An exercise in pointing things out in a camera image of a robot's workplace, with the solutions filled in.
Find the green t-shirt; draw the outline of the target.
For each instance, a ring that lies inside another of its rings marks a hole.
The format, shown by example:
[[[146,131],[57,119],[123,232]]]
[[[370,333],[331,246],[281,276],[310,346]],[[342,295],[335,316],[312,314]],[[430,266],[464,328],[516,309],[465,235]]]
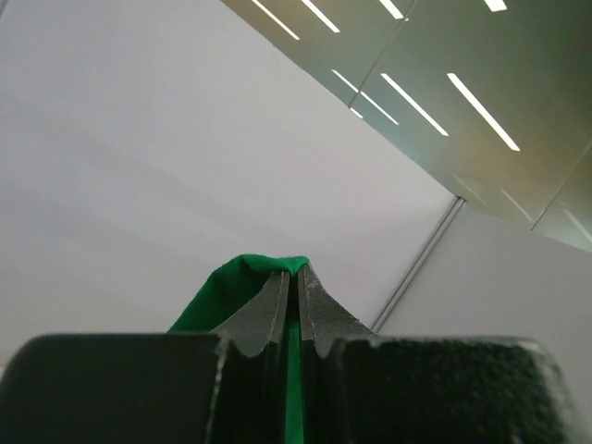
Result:
[[[241,254],[214,270],[181,312],[169,332],[202,332],[221,325],[249,302],[274,272],[295,276],[310,263],[306,256]],[[301,325],[289,321],[285,434],[287,443],[303,443]]]

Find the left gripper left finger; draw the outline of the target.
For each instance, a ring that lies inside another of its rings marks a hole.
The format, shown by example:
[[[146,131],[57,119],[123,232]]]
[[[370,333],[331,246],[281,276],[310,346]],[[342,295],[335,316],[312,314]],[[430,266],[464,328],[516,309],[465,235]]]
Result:
[[[283,443],[290,274],[274,272],[214,332],[228,342],[217,384],[213,443]]]

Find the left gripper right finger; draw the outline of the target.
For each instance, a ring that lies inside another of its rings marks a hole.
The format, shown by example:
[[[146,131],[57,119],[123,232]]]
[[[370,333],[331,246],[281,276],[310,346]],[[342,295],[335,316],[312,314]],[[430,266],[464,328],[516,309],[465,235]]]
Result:
[[[374,333],[323,287],[311,265],[297,273],[301,328],[302,407],[306,443],[338,443],[339,370],[333,345]]]

